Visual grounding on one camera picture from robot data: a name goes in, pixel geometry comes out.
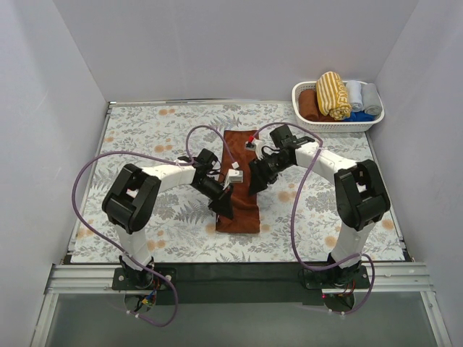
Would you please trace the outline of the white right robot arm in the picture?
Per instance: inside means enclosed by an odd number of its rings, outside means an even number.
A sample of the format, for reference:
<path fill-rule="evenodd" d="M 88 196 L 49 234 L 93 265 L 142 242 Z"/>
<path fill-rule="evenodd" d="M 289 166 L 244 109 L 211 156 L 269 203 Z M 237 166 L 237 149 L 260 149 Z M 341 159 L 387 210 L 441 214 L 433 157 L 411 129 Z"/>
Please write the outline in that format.
<path fill-rule="evenodd" d="M 360 273 L 362 251 L 377 222 L 390 210 L 382 176 L 373 160 L 357 162 L 341 157 L 323 146 L 322 139 L 312 132 L 303 137 L 292 133 L 292 124 L 276 122 L 270 137 L 273 153 L 255 134 L 245 147 L 256 154 L 250 161 L 249 194 L 256 195 L 274 184 L 284 170 L 298 166 L 308 174 L 315 173 L 333 184 L 341 230 L 324 266 L 301 265 L 310 281 L 322 286 L 344 287 Z"/>

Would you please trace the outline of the yellow striped towel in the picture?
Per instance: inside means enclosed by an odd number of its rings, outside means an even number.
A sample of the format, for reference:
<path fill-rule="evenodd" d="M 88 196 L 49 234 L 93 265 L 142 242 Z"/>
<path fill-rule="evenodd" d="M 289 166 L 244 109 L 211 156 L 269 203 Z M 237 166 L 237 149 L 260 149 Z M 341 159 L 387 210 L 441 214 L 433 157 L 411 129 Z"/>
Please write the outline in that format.
<path fill-rule="evenodd" d="M 347 88 L 336 72 L 324 73 L 315 83 L 319 111 L 335 121 L 348 119 L 352 112 Z"/>

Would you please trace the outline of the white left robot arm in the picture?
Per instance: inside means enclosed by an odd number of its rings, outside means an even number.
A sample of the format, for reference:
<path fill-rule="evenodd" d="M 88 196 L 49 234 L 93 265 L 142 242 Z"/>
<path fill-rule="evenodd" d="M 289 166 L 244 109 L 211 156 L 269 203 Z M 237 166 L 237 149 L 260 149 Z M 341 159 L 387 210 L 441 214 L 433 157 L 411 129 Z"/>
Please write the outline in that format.
<path fill-rule="evenodd" d="M 182 157 L 175 164 L 148 168 L 127 164 L 119 172 L 103 200 L 102 210 L 117 232 L 123 248 L 119 261 L 125 278 L 134 287 L 145 289 L 153 283 L 154 260 L 145 227 L 160 193 L 189 185 L 210 200 L 208 208 L 215 214 L 233 218 L 232 185 L 209 176 L 217 161 L 213 152 L 203 149 L 191 164 Z"/>

